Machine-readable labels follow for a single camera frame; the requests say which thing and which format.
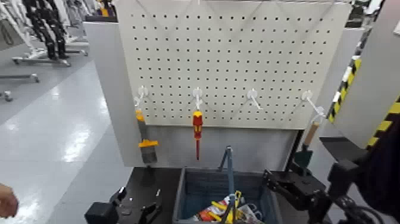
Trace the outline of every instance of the yellow and black tape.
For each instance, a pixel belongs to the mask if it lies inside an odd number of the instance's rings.
[[[335,97],[333,98],[332,105],[330,106],[327,118],[330,122],[334,122],[336,115],[340,110],[345,97],[349,91],[349,87],[353,84],[354,77],[357,74],[358,69],[361,65],[361,59],[352,59],[350,65],[346,69],[346,73],[343,75],[340,87],[337,90]]]
[[[375,134],[370,138],[367,145],[367,150],[372,149],[380,138],[384,137],[385,133],[390,130],[393,122],[400,120],[400,96],[397,97],[396,102],[390,107],[385,119],[379,124]]]

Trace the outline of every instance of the person's hand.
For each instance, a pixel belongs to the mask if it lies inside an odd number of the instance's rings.
[[[18,210],[18,200],[13,189],[0,183],[0,217],[14,217]]]

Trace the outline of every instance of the storage bin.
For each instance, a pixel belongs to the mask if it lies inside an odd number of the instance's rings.
[[[234,172],[235,190],[242,192],[246,203],[253,203],[263,215],[265,224],[281,224],[275,193],[262,186],[262,173]],[[207,208],[212,201],[221,201],[229,195],[226,170],[182,169],[173,212],[174,224],[200,224],[188,220]]]

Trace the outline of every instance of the wooden handle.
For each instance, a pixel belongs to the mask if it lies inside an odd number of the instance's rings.
[[[313,122],[312,123],[311,128],[308,131],[307,137],[305,137],[305,140],[304,140],[304,143],[303,143],[304,145],[307,145],[307,146],[310,145],[311,140],[313,139],[314,134],[317,131],[319,126],[320,126],[320,124],[318,122]]]

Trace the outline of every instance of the pegboard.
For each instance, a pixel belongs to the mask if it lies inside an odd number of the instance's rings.
[[[351,6],[344,2],[118,1],[132,94],[149,125],[304,129]],[[254,88],[258,110],[247,92]]]

